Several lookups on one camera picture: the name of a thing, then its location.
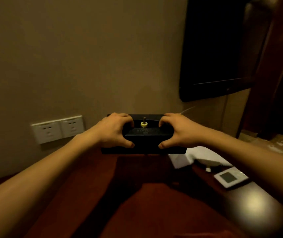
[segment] gray display screen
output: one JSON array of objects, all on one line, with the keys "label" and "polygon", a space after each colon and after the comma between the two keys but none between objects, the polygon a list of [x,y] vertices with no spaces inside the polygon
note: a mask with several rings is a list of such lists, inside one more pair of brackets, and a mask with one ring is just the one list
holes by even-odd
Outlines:
[{"label": "gray display screen", "polygon": [[220,175],[222,177],[223,180],[225,180],[227,183],[230,183],[234,180],[237,180],[237,178],[235,176],[233,176],[230,172],[224,173],[222,175]]}]

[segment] wall outlet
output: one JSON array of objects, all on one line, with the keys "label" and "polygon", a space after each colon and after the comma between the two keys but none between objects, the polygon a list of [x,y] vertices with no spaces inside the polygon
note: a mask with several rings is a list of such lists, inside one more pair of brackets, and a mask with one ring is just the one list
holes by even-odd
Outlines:
[{"label": "wall outlet", "polygon": [[59,121],[64,138],[84,132],[82,115],[60,119]]},{"label": "wall outlet", "polygon": [[59,120],[32,124],[31,127],[38,144],[63,138]]}]

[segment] black device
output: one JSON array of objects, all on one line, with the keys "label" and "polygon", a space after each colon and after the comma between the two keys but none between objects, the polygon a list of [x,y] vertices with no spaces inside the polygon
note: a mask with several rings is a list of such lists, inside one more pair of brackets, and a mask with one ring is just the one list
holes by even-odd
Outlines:
[{"label": "black device", "polygon": [[[174,128],[170,124],[163,124],[159,127],[159,120],[163,115],[130,115],[135,127],[125,124],[123,136],[125,139],[135,144],[134,148],[113,147],[101,148],[103,154],[185,154],[187,148],[171,147],[160,149],[158,145],[174,134]],[[147,127],[142,127],[141,123],[147,123]]]},{"label": "black device", "polygon": [[180,69],[183,102],[250,88],[238,76],[245,5],[250,0],[188,0]]}]

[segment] person's left hand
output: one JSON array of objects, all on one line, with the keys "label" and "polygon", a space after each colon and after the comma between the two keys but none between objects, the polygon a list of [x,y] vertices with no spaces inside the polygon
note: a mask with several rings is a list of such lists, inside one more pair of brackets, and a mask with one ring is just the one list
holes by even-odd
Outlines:
[{"label": "person's left hand", "polygon": [[126,123],[130,123],[134,127],[133,118],[128,114],[112,113],[86,132],[91,133],[98,139],[100,147],[112,148],[123,146],[125,148],[133,148],[135,146],[133,142],[125,139],[122,134],[123,126]]}]

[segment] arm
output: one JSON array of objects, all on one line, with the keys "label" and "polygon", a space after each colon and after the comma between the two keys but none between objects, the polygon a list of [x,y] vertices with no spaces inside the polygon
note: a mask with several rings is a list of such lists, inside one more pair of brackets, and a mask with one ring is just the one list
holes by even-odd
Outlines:
[{"label": "arm", "polygon": [[170,123],[175,132],[171,139],[159,145],[160,148],[205,146],[227,159],[264,189],[269,188],[283,198],[283,155],[204,127],[181,114],[165,114],[159,126],[164,122]]},{"label": "arm", "polygon": [[80,154],[94,147],[134,147],[122,128],[132,117],[113,113],[68,144],[0,185],[0,237],[7,236]]}]

